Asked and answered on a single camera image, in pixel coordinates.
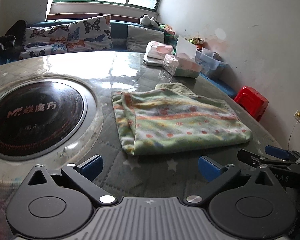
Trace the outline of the clear plastic storage box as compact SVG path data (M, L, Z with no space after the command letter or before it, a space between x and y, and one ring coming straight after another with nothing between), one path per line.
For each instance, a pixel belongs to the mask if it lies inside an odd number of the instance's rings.
M202 51L196 51L196 62L200 65L200 73L210 79L219 79L225 68L229 65L219 60L219 56L214 51L202 49Z

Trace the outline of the black bag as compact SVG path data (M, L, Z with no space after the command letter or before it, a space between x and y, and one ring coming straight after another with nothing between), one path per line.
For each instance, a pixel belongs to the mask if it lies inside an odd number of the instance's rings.
M25 20L18 20L0 37L0 65L19 59L26 27Z

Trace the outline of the red plastic stool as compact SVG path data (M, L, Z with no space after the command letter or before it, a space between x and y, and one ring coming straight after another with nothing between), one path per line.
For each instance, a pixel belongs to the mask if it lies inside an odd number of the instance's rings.
M261 120L269 104L269 101L262 94L249 86L243 86L234 101L258 122Z

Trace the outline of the black round induction cooker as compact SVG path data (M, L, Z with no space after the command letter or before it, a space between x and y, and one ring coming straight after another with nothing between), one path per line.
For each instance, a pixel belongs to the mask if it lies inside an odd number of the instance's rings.
M21 85L0 98L0 159L41 157L66 142L87 113L87 98L58 80Z

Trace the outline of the grey flat book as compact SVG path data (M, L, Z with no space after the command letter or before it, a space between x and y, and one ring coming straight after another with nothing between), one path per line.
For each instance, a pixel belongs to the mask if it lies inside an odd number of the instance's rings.
M145 65L151 66L151 67L162 67L162 64L163 64L163 60L149 57L147 54L144 55L143 62Z

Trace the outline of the butterfly pillow large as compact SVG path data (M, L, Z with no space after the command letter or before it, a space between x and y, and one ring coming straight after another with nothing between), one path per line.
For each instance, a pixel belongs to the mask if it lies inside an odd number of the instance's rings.
M68 52L111 50L110 20L110 15L104 15L69 24L66 42Z

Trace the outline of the floral patterned baby garment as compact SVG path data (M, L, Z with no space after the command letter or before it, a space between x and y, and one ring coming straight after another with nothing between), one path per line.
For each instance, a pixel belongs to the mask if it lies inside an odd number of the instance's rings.
M111 94L122 149L131 156L172 154L244 144L252 131L224 101L181 83Z

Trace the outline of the white plush toy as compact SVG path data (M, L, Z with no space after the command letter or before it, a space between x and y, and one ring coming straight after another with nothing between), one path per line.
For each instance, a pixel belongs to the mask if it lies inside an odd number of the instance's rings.
M142 26L151 27L151 28L158 28L160 25L160 23L157 21L156 18L154 18L154 17L150 18L146 14L144 14L143 16L140 17L139 24Z

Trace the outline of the butterfly pillow small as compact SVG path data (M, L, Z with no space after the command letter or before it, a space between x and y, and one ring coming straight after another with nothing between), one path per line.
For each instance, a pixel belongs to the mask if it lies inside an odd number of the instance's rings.
M26 28L19 59L67 53L69 26Z

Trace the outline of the colourful plush toys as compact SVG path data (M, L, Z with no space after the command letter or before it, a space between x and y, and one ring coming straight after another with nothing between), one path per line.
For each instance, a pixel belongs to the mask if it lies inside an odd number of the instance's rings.
M194 45L202 46L205 43L205 40L200 37L193 37L193 38L189 39L189 42Z

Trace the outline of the open tissue box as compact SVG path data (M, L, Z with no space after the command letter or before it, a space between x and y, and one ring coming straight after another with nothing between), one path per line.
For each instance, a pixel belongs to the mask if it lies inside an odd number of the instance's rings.
M162 67L172 76L197 78L201 66L196 62L197 47L179 36L175 55L166 55Z

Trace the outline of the blue bench cover cloth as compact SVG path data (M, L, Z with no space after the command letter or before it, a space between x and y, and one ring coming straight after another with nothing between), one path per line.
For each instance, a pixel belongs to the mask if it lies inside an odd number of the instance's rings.
M200 73L200 76L203 77L204 79L206 79L207 81L209 81L210 83L212 83L214 86L216 86L221 91L223 91L230 98L234 99L236 97L237 92L234 89L232 89L229 85L224 83L223 81L211 79L211 78L203 75L202 73Z

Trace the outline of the grey cushion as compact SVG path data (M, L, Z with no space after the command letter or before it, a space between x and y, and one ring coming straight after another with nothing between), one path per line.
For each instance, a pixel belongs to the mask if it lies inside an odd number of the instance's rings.
M165 36L162 31L149 28L128 26L126 47L128 51L145 53L147 44L151 41L165 43Z

